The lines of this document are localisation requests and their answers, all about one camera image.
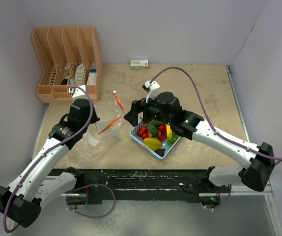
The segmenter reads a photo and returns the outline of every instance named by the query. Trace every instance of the white wall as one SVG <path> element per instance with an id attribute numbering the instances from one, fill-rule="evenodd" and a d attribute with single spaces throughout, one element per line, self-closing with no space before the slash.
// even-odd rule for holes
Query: white wall
<path id="1" fill-rule="evenodd" d="M 44 113 L 35 96 L 41 67 L 32 30 L 20 0 L 0 0 L 0 185 L 27 166 Z"/>
<path id="2" fill-rule="evenodd" d="M 282 156 L 282 1 L 270 0 L 232 65 L 232 78 L 251 141 Z M 272 173 L 282 222 L 282 163 Z"/>
<path id="3" fill-rule="evenodd" d="M 267 0 L 24 0 L 36 26 L 96 26 L 105 63 L 230 64 Z"/>

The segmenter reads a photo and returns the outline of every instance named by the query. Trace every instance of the robotic arm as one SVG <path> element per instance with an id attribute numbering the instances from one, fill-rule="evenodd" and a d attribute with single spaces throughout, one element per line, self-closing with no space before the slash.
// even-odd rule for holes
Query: robotic arm
<path id="1" fill-rule="evenodd" d="M 65 114 L 60 122 L 56 124 L 49 134 L 41 151 L 26 167 L 26 169 L 7 187 L 0 186 L 0 212 L 17 222 L 23 227 L 31 225 L 41 208 L 48 205 L 53 199 L 72 190 L 75 187 L 83 186 L 84 174 L 74 168 L 68 168 L 59 177 L 45 185 L 41 185 L 56 163 L 62 159 L 73 146 L 81 140 L 87 131 L 86 122 L 90 116 L 91 106 L 88 98 L 79 89 L 72 91 L 74 103 L 68 114 Z M 90 123 L 96 123 L 99 118 L 93 108 Z M 67 140 L 63 145 L 53 148 L 46 155 L 46 150 Z"/>
<path id="2" fill-rule="evenodd" d="M 208 180 L 214 186 L 242 182 L 255 191 L 264 190 L 275 162 L 249 152 L 249 148 L 273 156 L 273 149 L 269 144 L 263 143 L 258 146 L 257 144 L 238 139 L 217 128 L 216 132 L 214 132 L 203 117 L 183 110 L 178 98 L 171 92 L 159 93 L 159 85 L 155 81 L 152 83 L 147 81 L 143 85 L 143 89 L 147 91 L 147 97 L 133 101 L 131 110 L 124 116 L 131 125 L 137 125 L 138 114 L 143 112 L 144 122 L 156 119 L 169 124 L 177 135 L 213 147 L 235 160 L 239 166 L 226 168 L 210 167 L 207 170 Z M 247 146 L 248 149 L 231 144 L 220 138 L 218 133 L 238 144 Z"/>

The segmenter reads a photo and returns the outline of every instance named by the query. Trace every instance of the beige table surface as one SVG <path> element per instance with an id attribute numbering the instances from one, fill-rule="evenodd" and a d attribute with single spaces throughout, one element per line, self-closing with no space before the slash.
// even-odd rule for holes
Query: beige table surface
<path id="1" fill-rule="evenodd" d="M 141 88 L 167 64 L 152 64 L 149 70 L 131 70 L 128 64 L 103 65 L 99 85 L 100 98 L 109 96 L 113 90 L 121 100 L 125 113 L 131 102 L 146 96 Z M 234 100 L 232 88 L 224 65 L 176 65 L 186 70 L 196 81 L 202 100 L 213 124 L 232 135 L 244 139 L 243 127 Z M 189 79 L 178 70 L 168 70 L 156 81 L 161 91 L 171 91 L 179 98 L 186 110 L 203 115 L 194 88 Z M 68 113 L 70 104 L 50 104 L 44 118 L 37 152 L 40 151 L 52 127 L 62 115 Z M 83 155 L 72 149 L 55 168 L 96 168 L 96 169 L 206 169 L 210 166 L 236 165 L 232 159 L 220 152 L 185 138 L 179 140 L 173 150 L 163 160 L 151 155 L 129 136 L 132 126 L 125 121 L 120 130 L 121 138 L 112 144 L 100 157 Z"/>

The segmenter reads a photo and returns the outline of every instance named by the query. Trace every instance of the blue basket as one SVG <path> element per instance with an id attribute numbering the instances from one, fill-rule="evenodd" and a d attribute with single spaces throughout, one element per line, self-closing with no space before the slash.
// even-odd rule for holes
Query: blue basket
<path id="1" fill-rule="evenodd" d="M 139 145 L 141 145 L 143 148 L 145 148 L 146 150 L 148 150 L 152 155 L 154 155 L 155 157 L 157 157 L 158 159 L 164 159 L 167 154 L 170 152 L 170 150 L 176 145 L 176 143 L 179 141 L 180 137 L 174 142 L 174 144 L 172 146 L 169 146 L 167 144 L 167 139 L 165 141 L 162 142 L 162 147 L 165 149 L 165 155 L 164 156 L 160 156 L 158 155 L 156 152 L 154 152 L 153 150 L 151 150 L 149 147 L 147 147 L 144 143 L 143 140 L 137 136 L 136 132 L 139 130 L 139 128 L 141 126 L 145 126 L 144 122 L 141 120 L 137 126 L 135 126 L 133 129 L 131 129 L 130 131 L 130 136 L 131 138 L 136 141 Z"/>

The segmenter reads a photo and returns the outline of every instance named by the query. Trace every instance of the plastic bag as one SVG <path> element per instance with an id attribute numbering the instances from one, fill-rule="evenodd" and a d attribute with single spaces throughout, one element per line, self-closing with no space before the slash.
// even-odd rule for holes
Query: plastic bag
<path id="1" fill-rule="evenodd" d="M 94 103 L 100 121 L 90 124 L 83 138 L 68 155 L 67 164 L 81 168 L 102 156 L 119 138 L 123 124 L 123 105 L 116 91 L 109 97 Z"/>

